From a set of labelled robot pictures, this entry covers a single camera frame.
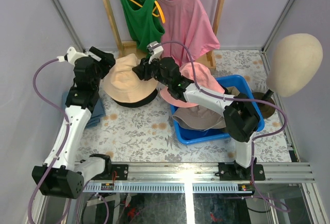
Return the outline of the peach bucket hat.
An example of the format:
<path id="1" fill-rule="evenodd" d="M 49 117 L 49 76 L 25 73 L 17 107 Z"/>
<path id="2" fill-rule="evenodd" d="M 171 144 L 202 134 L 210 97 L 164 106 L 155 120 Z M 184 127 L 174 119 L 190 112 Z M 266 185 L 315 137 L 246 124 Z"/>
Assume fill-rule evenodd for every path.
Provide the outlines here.
<path id="1" fill-rule="evenodd" d="M 115 101 L 135 103 L 156 90 L 156 80 L 140 80 L 133 72 L 133 67 L 139 63 L 140 60 L 135 54 L 116 59 L 115 65 L 103 79 L 102 88 L 105 93 Z"/>

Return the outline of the black bucket hat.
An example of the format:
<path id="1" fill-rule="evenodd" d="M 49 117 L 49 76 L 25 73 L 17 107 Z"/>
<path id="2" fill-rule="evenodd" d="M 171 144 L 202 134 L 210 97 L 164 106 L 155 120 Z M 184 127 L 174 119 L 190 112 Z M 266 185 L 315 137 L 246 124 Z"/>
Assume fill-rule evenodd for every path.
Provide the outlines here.
<path id="1" fill-rule="evenodd" d="M 158 95 L 158 90 L 155 89 L 149 96 L 147 96 L 146 98 L 144 98 L 138 102 L 128 103 L 128 102 L 119 102 L 116 100 L 114 100 L 114 102 L 122 107 L 139 108 L 139 107 L 145 106 L 145 105 L 149 104 L 150 102 L 152 102 L 157 97 L 157 95 Z"/>

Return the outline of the pink bucket hat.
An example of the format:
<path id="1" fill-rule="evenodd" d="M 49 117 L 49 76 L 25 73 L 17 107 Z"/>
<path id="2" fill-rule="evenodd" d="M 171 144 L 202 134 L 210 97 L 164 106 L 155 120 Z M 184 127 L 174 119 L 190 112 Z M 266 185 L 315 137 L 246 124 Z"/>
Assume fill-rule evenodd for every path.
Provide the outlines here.
<path id="1" fill-rule="evenodd" d="M 208 67 L 198 62 L 194 62 L 193 64 L 195 69 L 196 81 L 200 87 L 205 87 L 220 94 L 225 93 L 225 90 L 216 81 L 215 77 L 211 74 Z M 185 76 L 190 80 L 194 80 L 193 69 L 190 62 L 182 65 L 179 70 L 183 76 Z M 184 102 L 181 100 L 174 99 L 168 92 L 167 87 L 164 87 L 160 91 L 160 96 L 167 103 L 176 106 L 178 108 L 191 108 L 197 106 L 197 104 L 194 103 Z"/>

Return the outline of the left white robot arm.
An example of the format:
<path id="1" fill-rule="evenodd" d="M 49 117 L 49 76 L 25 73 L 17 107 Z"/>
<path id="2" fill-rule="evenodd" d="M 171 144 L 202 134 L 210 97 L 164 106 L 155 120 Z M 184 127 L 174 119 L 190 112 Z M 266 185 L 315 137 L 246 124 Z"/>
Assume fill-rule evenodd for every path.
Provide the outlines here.
<path id="1" fill-rule="evenodd" d="M 79 165 L 75 164 L 78 143 L 100 99 L 100 82 L 116 63 L 111 53 L 95 47 L 91 47 L 89 51 L 90 56 L 71 46 L 65 55 L 53 60 L 74 66 L 73 85 L 68 92 L 64 109 L 38 93 L 43 101 L 63 114 L 51 152 L 43 165 L 35 166 L 32 170 L 36 190 L 44 196 L 77 199 L 89 180 L 94 177 L 107 180 L 113 173 L 110 156 L 104 154 L 92 154 Z"/>

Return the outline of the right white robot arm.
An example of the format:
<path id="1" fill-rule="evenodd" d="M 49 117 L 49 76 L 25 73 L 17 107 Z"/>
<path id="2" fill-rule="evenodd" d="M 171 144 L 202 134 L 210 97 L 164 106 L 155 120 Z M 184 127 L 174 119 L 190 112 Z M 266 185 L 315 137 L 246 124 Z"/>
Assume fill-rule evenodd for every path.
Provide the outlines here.
<path id="1" fill-rule="evenodd" d="M 172 58 L 141 60 L 133 67 L 140 80 L 155 79 L 168 87 L 170 95 L 191 102 L 222 115 L 226 129 L 236 145 L 235 174 L 241 180 L 254 181 L 254 137 L 260 116 L 252 100 L 244 94 L 238 96 L 216 93 L 198 86 L 197 82 L 183 76 Z"/>

